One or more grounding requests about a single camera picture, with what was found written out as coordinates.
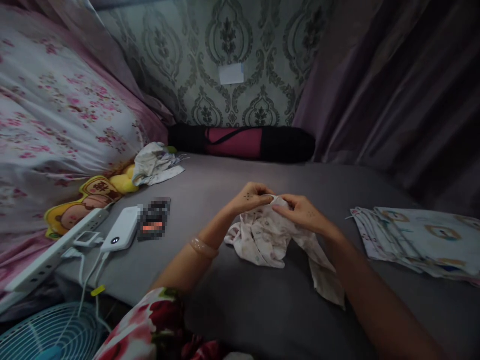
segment stuffed toy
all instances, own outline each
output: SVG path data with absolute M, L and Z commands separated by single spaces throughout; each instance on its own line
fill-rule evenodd
M 135 186 L 132 182 L 134 171 L 135 165 L 132 164 L 123 171 L 123 174 L 112 176 L 110 178 L 110 182 L 120 194 L 126 195 L 128 193 L 135 193 L 139 190 L 139 187 Z
M 122 198 L 122 193 L 104 176 L 89 179 L 80 187 L 80 193 L 80 200 L 55 206 L 46 212 L 44 219 L 48 223 L 47 238 L 58 240 L 93 209 L 103 209 Z

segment finger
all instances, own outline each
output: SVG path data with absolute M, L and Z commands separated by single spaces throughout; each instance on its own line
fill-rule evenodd
M 260 205 L 268 205 L 274 200 L 271 196 L 258 196 L 258 203 Z
M 285 200 L 292 208 L 295 208 L 300 201 L 300 197 L 298 195 L 292 194 L 283 194 L 280 197 Z
M 260 182 L 255 182 L 255 190 L 258 195 L 263 195 L 263 194 L 270 194 L 270 195 L 276 195 L 271 189 L 267 187 L 267 185 L 262 184 Z
M 294 216 L 294 212 L 286 206 L 273 205 L 271 208 L 273 209 L 274 212 L 279 213 L 284 218 L 287 218 L 289 220 L 292 220 Z

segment phone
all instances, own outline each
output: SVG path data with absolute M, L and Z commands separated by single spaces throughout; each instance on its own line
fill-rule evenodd
M 162 239 L 170 214 L 170 203 L 169 197 L 158 197 L 141 211 L 137 232 L 139 242 Z

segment pink and black bag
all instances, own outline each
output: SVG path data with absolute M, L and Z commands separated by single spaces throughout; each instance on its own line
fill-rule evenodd
M 169 145 L 178 151 L 272 163 L 310 160 L 315 139 L 296 127 L 220 128 L 177 124 L 169 129 Z

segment white power bank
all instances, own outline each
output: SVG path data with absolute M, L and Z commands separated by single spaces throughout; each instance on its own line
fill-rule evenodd
M 125 250 L 130 247 L 141 210 L 139 206 L 126 207 L 122 210 L 100 248 L 102 253 Z

